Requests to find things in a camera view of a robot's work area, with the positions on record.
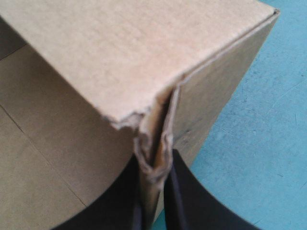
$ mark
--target black object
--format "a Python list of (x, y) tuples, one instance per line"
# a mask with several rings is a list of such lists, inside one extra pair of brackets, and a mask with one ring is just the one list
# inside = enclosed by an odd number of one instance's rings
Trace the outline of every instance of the black object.
[(164, 187), (167, 230), (257, 230), (217, 201), (197, 181), (177, 150)]
[(141, 230), (139, 167), (133, 156), (116, 181), (89, 207), (53, 230)]
[[(168, 230), (258, 230), (217, 201), (176, 149), (164, 188)], [(53, 230), (145, 230), (139, 167), (133, 156), (116, 181), (85, 210)]]

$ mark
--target torn cardboard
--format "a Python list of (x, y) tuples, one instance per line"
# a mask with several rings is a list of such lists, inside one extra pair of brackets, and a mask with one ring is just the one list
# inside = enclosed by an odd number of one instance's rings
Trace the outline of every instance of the torn cardboard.
[[(32, 47), (0, 61), (0, 104), (60, 181), (54, 199), (76, 200), (65, 217), (103, 193), (134, 152), (149, 226), (171, 149), (192, 162), (278, 13), (255, 0), (3, 0), (0, 15)], [(30, 194), (52, 186), (40, 177)], [(1, 191), (29, 193), (13, 184)], [(20, 204), (4, 202), (11, 209), (0, 227), (20, 229)], [(30, 218), (28, 229), (63, 221), (50, 215), (57, 207), (40, 210), (37, 196), (32, 202), (32, 213), (50, 219)]]

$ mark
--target box flap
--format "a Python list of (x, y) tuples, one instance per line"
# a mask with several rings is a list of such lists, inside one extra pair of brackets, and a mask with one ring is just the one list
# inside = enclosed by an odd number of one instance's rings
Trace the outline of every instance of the box flap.
[(272, 16), (256, 0), (2, 0), (0, 15), (114, 122)]

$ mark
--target floor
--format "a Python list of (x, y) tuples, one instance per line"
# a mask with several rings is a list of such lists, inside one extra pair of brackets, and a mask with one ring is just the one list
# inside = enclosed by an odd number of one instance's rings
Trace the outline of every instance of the floor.
[(307, 1), (263, 2), (282, 14), (191, 169), (256, 226), (306, 230)]

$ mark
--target damaged box corner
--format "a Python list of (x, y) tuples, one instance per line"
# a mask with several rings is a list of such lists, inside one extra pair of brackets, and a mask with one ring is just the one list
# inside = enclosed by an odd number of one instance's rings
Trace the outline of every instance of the damaged box corner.
[(149, 228), (172, 149), (192, 163), (279, 15), (256, 0), (107, 2), (0, 3), (0, 229), (64, 222), (133, 154)]

